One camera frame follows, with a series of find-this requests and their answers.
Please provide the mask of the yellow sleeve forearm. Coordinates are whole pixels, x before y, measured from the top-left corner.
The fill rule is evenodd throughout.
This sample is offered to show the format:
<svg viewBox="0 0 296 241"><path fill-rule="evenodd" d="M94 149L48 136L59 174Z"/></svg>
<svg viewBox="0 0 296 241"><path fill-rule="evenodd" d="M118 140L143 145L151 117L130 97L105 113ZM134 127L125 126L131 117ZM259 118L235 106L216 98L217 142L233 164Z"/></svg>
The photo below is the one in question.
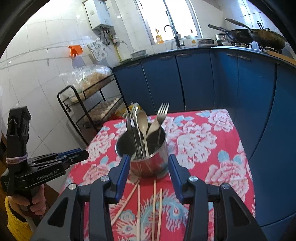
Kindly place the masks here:
<svg viewBox="0 0 296 241"><path fill-rule="evenodd" d="M7 228L17 241L29 241L33 232L27 222L23 222L14 214L9 204L9 198L4 200L6 213L8 215Z"/></svg>

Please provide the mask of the person's left hand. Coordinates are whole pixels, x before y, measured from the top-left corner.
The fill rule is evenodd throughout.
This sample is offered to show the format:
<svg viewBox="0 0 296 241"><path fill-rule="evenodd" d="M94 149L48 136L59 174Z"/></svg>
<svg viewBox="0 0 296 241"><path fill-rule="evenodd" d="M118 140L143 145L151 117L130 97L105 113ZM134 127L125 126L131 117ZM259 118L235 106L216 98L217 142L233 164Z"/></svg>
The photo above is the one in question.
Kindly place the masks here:
<svg viewBox="0 0 296 241"><path fill-rule="evenodd" d="M39 187L38 192L32 198L32 205L30 210L36 214L37 216L43 215L46 210L46 198L44 196L45 186L42 184ZM8 196L8 202L13 211L18 213L20 216L25 217L25 215L21 211L21 207L27 207L30 205L30 201L27 198L19 195Z"/></svg>

